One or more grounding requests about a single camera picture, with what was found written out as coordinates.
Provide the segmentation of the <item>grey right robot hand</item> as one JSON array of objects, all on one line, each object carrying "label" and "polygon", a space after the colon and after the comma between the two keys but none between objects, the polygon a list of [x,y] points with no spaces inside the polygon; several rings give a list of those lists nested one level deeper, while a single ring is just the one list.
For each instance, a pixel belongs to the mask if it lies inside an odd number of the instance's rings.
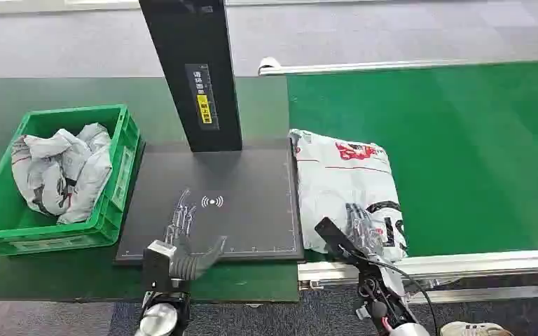
[{"label": "grey right robot hand", "polygon": [[315,226],[315,232],[326,243],[328,254],[359,270],[366,270],[370,265],[385,267],[382,239],[367,212],[353,203],[347,203],[345,209],[343,229],[329,217],[324,217]]}]

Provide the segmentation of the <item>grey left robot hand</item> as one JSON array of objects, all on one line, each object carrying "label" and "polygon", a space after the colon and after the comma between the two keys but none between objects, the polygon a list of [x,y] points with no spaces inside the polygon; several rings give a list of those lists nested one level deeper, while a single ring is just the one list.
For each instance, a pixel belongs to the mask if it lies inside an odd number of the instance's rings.
[{"label": "grey left robot hand", "polygon": [[182,191],[165,229],[164,238],[165,243],[174,248],[174,254],[170,257],[169,275],[173,279],[184,281],[196,280],[216,263],[228,239],[227,236],[218,236],[208,252],[202,255],[192,254],[190,233],[197,206],[187,202],[190,194],[188,188]]}]

